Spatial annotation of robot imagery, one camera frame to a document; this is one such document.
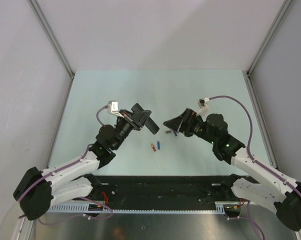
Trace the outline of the black remote control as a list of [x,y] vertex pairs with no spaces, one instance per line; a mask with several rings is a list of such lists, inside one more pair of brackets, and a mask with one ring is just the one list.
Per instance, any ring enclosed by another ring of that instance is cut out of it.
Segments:
[[146,126],[148,130],[153,134],[157,134],[158,131],[160,130],[159,126],[154,122],[154,120],[150,117],[151,111],[150,110],[144,110],[139,103],[136,103],[133,105],[131,110],[134,113],[141,113],[141,112],[146,112],[145,116],[142,117],[141,124],[143,126]]

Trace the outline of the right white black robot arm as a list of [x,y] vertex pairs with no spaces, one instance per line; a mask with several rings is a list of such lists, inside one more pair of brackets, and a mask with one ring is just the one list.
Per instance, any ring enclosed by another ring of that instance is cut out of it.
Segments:
[[232,174],[221,188],[227,201],[236,197],[254,202],[274,213],[292,231],[301,230],[301,181],[292,178],[254,156],[248,148],[228,132],[221,114],[209,114],[205,120],[187,108],[182,114],[163,122],[163,125],[185,137],[197,136],[212,144],[215,157],[232,165],[256,180],[252,183]]

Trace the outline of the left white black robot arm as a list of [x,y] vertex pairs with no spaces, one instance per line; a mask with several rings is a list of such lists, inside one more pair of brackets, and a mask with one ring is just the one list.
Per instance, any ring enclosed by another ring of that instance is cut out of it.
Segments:
[[146,126],[151,113],[151,110],[137,108],[121,109],[116,124],[103,125],[96,141],[88,144],[79,157],[52,168],[28,169],[13,192],[23,217],[33,221],[52,206],[68,200],[97,199],[101,194],[101,183],[92,172],[109,164],[129,134]]

